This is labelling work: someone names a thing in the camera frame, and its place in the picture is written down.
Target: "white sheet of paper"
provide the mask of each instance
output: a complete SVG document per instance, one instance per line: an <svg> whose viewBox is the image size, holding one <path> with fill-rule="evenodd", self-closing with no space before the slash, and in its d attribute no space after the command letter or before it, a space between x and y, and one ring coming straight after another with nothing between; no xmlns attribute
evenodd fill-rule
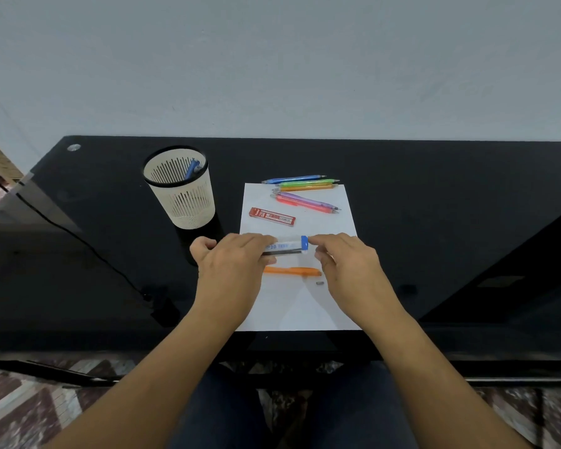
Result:
<svg viewBox="0 0 561 449"><path fill-rule="evenodd" d="M272 234L278 238L313 234L347 233L356 236L349 201L344 186L333 189L302 191L303 197L332 203L341 208L337 214L290 206L278 203L270 197L274 188L270 184L245 184L241 228L243 233ZM260 208L291 215L296 218L295 226L250 217L251 208ZM322 270L320 262L314 258L316 246L310 246L307 254L278 257L275 266L290 268L307 266ZM327 280L322 277L300 277L284 274L264 274L262 288L254 307L237 331L333 331L337 329L359 329L359 327L338 308L328 292Z"/></svg>

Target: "dark blue pants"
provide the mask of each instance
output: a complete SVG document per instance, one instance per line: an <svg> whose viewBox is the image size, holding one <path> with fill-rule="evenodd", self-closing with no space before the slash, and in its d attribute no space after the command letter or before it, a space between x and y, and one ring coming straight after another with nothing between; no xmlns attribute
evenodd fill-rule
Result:
<svg viewBox="0 0 561 449"><path fill-rule="evenodd" d="M195 389L170 449L266 449L270 431L258 393L214 365ZM395 384L381 362L343 366L307 406L303 446L417 448Z"/></svg>

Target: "floor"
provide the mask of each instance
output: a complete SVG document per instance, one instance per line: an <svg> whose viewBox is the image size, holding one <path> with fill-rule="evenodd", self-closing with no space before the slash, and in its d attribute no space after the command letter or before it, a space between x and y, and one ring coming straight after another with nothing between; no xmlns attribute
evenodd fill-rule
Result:
<svg viewBox="0 0 561 449"><path fill-rule="evenodd" d="M79 360L47 361L52 365L93 375L124 375L132 361ZM332 371L339 364L329 364ZM254 374L278 372L286 366L274 363L227 365L249 369ZM0 371L0 449L37 448L49 441L73 419L98 400L106 389L69 389L34 378ZM311 391L281 393L260 390L266 420L276 437L278 449L297 447L300 422ZM477 392L501 417L537 447L561 448L561 389L482 388ZM537 406L542 395L543 415Z"/></svg>

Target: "desk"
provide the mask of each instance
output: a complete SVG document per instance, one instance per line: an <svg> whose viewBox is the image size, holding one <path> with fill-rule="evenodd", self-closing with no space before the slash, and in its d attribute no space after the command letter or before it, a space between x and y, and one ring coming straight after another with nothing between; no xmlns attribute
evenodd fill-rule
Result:
<svg viewBox="0 0 561 449"><path fill-rule="evenodd" d="M451 359L561 359L561 143L63 138L15 192L157 294L160 314L182 316L197 271L141 174L169 145L207 155L226 232L245 182L341 179L359 237ZM153 306L16 195L0 201L0 359L146 353L171 329ZM336 331L236 333L219 356L250 357L378 354L362 332Z"/></svg>

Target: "black rim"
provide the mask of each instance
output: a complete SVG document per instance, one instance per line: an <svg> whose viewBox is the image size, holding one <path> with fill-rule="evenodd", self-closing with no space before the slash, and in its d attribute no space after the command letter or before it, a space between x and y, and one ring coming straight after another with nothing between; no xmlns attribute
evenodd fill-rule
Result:
<svg viewBox="0 0 561 449"><path fill-rule="evenodd" d="M152 180L146 178L145 177L145 166L148 165L148 162L151 161L153 158L155 158L157 155L159 155L159 154L161 154L165 151L170 151L170 150L193 150L193 151L199 152L203 157L206 157L206 155L202 151L200 151L200 150L198 150L197 148L194 148L194 147L188 147L186 145L172 145L171 147L162 148L161 150L153 152L152 154L150 154L145 159L145 161L143 161L143 168L142 168L142 171L141 171L143 179L150 186L154 186L154 187L179 187L181 184L189 184L190 182L195 181L196 179L200 178L204 173L206 173L206 170L208 170L208 158L206 157L206 163L204 164L204 166L200 169L200 171L197 174L195 174L194 176L192 176L188 180L171 182L170 184L162 184L161 182L155 182L155 181L152 181Z"/></svg>

